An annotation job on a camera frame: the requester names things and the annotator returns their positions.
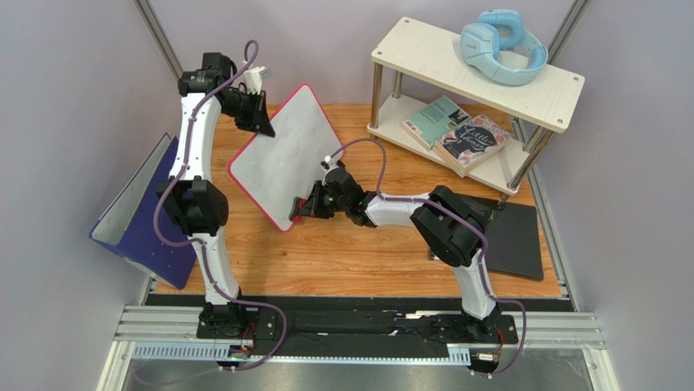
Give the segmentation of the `pink-framed whiteboard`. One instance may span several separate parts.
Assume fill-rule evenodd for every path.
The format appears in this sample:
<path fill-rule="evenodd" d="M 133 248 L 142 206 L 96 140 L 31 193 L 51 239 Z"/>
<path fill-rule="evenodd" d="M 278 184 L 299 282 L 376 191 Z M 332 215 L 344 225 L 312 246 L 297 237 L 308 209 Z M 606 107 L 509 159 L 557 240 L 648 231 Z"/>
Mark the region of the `pink-framed whiteboard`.
<path fill-rule="evenodd" d="M 292 229 L 294 200 L 306 199 L 323 178 L 321 162 L 342 146 L 312 86 L 299 85 L 270 119 L 275 136 L 252 136 L 227 171 L 281 232 Z"/>

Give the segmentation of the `red heart-shaped eraser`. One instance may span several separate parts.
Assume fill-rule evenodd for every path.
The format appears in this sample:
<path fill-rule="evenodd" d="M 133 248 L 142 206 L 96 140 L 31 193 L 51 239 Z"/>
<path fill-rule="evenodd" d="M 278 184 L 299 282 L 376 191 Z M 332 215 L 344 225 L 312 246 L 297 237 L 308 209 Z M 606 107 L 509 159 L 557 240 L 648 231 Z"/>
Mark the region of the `red heart-shaped eraser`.
<path fill-rule="evenodd" d="M 291 208 L 291 211 L 289 214 L 289 219 L 292 222 L 295 222 L 300 217 L 299 212 L 300 212 L 301 207 L 302 207 L 302 202 L 303 202 L 302 198 L 300 198 L 300 197 L 294 198 L 294 200 L 292 202 L 292 208 Z"/>

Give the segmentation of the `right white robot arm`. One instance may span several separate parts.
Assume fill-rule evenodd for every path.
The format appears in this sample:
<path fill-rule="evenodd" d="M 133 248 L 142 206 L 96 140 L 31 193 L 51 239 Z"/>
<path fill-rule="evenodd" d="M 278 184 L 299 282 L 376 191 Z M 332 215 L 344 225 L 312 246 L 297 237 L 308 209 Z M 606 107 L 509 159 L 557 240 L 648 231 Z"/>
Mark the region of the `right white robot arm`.
<path fill-rule="evenodd" d="M 365 191 L 346 169 L 337 168 L 315 181 L 306 198 L 295 198 L 289 217 L 329 219 L 336 213 L 357 226 L 414 227 L 435 257 L 452 268 L 463 312 L 487 329 L 498 322 L 500 310 L 485 264 L 486 217 L 466 197 L 445 186 L 413 196 Z"/>

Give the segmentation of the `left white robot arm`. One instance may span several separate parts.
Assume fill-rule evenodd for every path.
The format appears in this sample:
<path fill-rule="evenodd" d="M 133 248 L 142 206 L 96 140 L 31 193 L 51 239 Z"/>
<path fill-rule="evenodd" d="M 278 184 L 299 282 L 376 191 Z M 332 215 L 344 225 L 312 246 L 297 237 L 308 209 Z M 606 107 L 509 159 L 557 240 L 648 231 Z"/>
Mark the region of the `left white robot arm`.
<path fill-rule="evenodd" d="M 220 115 L 233 118 L 239 130 L 273 138 L 261 88 L 262 67 L 255 55 L 245 54 L 242 67 L 219 52 L 203 55 L 200 68 L 178 79 L 182 124 L 179 144 L 169 176 L 156 185 L 153 225 L 159 239 L 165 238 L 160 217 L 166 214 L 186 236 L 180 244 L 192 247 L 204 273 L 206 293 L 199 315 L 197 336 L 240 338 L 251 329 L 244 301 L 228 259 L 225 226 L 229 202 L 212 180 L 213 138 Z"/>

